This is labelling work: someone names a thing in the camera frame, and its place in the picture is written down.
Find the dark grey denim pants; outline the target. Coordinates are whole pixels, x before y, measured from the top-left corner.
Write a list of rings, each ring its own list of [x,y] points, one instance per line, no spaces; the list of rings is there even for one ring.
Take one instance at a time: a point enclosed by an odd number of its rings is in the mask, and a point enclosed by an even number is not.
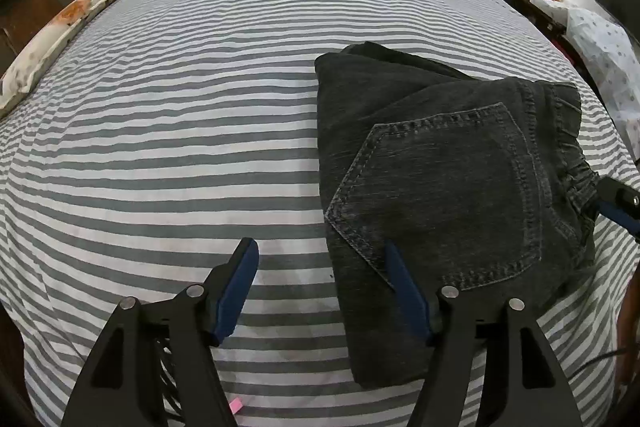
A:
[[[427,282],[538,315],[585,276],[598,177],[575,86],[479,80],[372,42],[314,70],[326,243],[357,384],[420,379],[433,351],[402,316],[387,245]]]

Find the white dotted cloth cover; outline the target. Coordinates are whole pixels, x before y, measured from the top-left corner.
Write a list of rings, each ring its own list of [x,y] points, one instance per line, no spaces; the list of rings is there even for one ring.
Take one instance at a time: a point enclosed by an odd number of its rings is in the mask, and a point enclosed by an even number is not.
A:
[[[626,31],[601,15],[566,2],[532,0],[564,28],[564,36],[585,64],[603,105],[639,160],[639,61]]]

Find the grey white striped bedsheet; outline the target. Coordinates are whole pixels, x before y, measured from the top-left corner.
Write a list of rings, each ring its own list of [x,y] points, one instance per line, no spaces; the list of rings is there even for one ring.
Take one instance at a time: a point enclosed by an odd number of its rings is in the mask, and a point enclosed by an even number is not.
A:
[[[250,236],[260,268],[215,355],[239,423],[405,425],[418,384],[352,380],[318,192],[314,60],[361,41],[577,83],[590,166],[638,184],[597,97],[502,0],[117,0],[1,124],[1,302],[41,424],[122,297],[170,298]]]

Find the floral pillow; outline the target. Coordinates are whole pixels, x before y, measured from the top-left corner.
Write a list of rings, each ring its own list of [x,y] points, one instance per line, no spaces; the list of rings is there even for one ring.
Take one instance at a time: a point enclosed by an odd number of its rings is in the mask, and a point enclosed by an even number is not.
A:
[[[115,1],[74,0],[36,33],[2,75],[2,119],[34,91],[78,32]]]

